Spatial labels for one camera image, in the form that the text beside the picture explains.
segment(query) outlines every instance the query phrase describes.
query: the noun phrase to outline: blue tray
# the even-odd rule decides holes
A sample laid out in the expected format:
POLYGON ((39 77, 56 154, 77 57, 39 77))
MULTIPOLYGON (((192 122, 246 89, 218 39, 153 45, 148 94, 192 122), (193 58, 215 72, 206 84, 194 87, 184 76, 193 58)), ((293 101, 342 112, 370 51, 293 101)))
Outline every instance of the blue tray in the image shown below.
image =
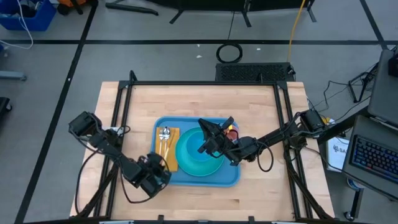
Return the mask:
MULTIPOLYGON (((171 127, 180 128, 180 135, 192 128, 199 127, 197 117, 181 117, 181 116, 164 116, 155 122, 154 130, 152 132, 152 146, 151 152, 155 152, 155 140, 157 127, 171 127)), ((213 123, 223 124, 226 118, 203 118, 213 123)), ((184 172, 181 168, 178 171, 172 172, 172 178, 169 184, 176 185, 194 185, 194 186, 209 186, 209 187, 232 187, 238 183, 241 176, 241 166, 231 166, 228 159, 224 159, 221 167, 205 177, 195 177, 184 172)))

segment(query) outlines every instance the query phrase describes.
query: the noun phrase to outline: white paper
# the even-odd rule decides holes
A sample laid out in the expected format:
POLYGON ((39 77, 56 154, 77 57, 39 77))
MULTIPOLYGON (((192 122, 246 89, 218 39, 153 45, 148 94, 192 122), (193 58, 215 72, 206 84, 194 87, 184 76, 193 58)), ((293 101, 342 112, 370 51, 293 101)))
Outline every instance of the white paper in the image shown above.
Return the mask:
MULTIPOLYGON (((349 140, 341 139, 341 138, 332 138, 328 141, 327 147, 327 161, 330 165, 342 169, 344 160, 346 158, 346 153, 348 149, 349 140)), ((334 169, 327 164, 326 168, 330 171, 341 172, 340 170, 334 169)))

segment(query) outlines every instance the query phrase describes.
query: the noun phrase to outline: desk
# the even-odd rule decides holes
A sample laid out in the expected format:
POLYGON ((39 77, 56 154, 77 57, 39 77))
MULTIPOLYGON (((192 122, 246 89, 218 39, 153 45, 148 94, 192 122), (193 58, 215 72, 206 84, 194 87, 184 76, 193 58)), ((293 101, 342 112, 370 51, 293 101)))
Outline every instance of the desk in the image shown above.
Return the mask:
MULTIPOLYGON (((118 82, 104 82, 99 93, 95 114, 109 126, 113 115, 118 82)), ((288 83, 293 113, 308 109, 303 83, 288 83)), ((284 107, 283 93, 280 91, 284 107)), ((118 118, 120 124, 123 107, 118 118)), ((239 125, 240 136, 261 137, 279 128, 278 115, 271 86, 133 86, 123 153, 137 159, 150 150, 155 121, 162 116, 233 116, 239 125)), ((284 119, 287 114, 284 107, 284 119)), ((317 142, 308 139, 308 146, 318 149, 317 142)), ((248 216, 261 220, 293 220, 292 199, 282 143, 271 147, 275 162, 273 169, 263 173, 256 162, 241 163, 241 179, 230 188, 189 187, 169 185, 152 200, 132 205, 125 199, 120 180, 116 187, 112 219, 156 220, 237 220, 247 221, 248 216)), ((86 151, 85 158, 91 154, 86 151)), ((303 167, 309 191, 325 211, 334 217, 325 173, 319 155, 302 150, 303 167)), ((270 163, 267 152, 260 156, 264 167, 270 163)), ((83 170, 79 208, 90 200, 98 188, 103 156, 93 157, 83 170)), ((141 189, 126 185, 132 200, 147 198, 141 189)), ((302 194, 298 191, 300 210, 305 215, 302 194)), ((108 199, 104 194, 103 209, 108 199)), ((72 205, 71 215, 75 214, 72 205)))

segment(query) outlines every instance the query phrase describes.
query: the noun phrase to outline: keyboard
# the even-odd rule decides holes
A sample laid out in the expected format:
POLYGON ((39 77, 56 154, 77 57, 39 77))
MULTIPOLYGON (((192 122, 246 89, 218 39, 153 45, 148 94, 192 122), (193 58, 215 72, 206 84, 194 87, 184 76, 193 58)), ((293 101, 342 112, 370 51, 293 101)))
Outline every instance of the keyboard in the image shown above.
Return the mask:
POLYGON ((355 135, 350 163, 398 183, 398 149, 355 135))

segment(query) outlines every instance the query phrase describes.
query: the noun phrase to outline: wooden tabletop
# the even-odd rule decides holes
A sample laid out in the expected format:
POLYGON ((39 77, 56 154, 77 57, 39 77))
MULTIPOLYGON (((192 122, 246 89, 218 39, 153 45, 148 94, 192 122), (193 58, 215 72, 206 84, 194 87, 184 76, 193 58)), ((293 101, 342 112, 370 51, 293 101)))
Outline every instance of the wooden tabletop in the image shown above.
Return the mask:
MULTIPOLYGON (((109 126, 113 114, 118 82, 104 82, 99 93, 95 114, 103 126, 109 126)), ((293 113, 308 109, 303 83, 288 83, 293 113)), ((287 121, 283 93, 280 91, 284 119, 287 121)), ((124 101, 119 111, 121 122, 124 101)), ((279 128, 274 92, 271 86, 134 86, 123 153, 137 159, 150 151, 152 130, 162 116, 232 116, 239 125, 240 136, 259 138, 279 128)), ((317 142, 308 139, 308 146, 318 150, 317 142)), ((152 200, 142 204, 130 204, 122 191, 120 180, 116 187, 112 219, 155 220, 164 215, 165 220, 293 220, 292 199, 282 143, 271 147, 275 156, 274 167, 263 173, 257 162, 241 163, 241 178, 229 188, 191 187, 169 185, 152 200)), ((86 151, 85 159, 91 154, 86 151)), ((303 166, 309 191, 325 209, 334 216, 330 194, 320 156, 302 150, 303 166)), ((270 164, 270 156, 264 151, 260 156, 263 167, 270 164)), ((103 156, 94 156, 86 165, 80 180, 78 204, 80 210, 98 188, 103 156)), ((132 200, 142 200, 147 195, 126 183, 132 200)), ((302 194, 297 188, 302 217, 305 210, 302 194)), ((71 215, 75 214, 72 205, 71 215)))

